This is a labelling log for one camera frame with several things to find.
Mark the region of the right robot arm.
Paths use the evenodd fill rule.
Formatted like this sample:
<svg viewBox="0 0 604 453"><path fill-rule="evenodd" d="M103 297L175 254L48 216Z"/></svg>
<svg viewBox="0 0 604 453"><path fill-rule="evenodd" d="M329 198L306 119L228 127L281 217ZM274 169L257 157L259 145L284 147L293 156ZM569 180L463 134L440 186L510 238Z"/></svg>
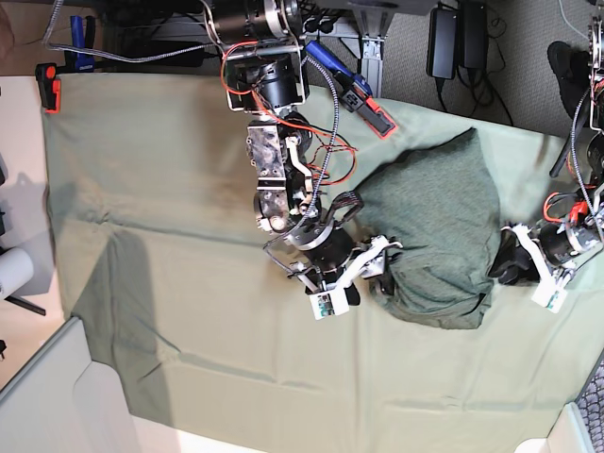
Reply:
<svg viewBox="0 0 604 453"><path fill-rule="evenodd" d="M295 1L207 1L203 14L222 55L228 106L251 116L246 151L257 174L257 225L273 242L300 253L285 271L304 284L316 319L346 313L360 302L355 279L382 276L394 242L380 235L357 242L345 231L362 209L358 193L345 191L322 204L331 178L326 165L307 159L307 151L316 137L326 155L348 143L336 128L313 126L300 114L310 94L307 68L323 75L336 110L358 114L380 138L391 136L396 124L360 75L319 42L306 40Z"/></svg>

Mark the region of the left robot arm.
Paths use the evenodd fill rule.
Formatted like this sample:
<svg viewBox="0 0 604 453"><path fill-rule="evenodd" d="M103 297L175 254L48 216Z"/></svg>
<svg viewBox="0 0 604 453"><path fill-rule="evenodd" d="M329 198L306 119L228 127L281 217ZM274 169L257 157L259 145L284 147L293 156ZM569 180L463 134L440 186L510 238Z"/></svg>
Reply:
<svg viewBox="0 0 604 453"><path fill-rule="evenodd" d="M567 171L572 191L545 198L533 226L503 227L502 243L490 277L504 285L520 280L565 287L590 260L603 252L603 13L588 24L587 47L553 42L546 54L558 82L571 126L549 169Z"/></svg>

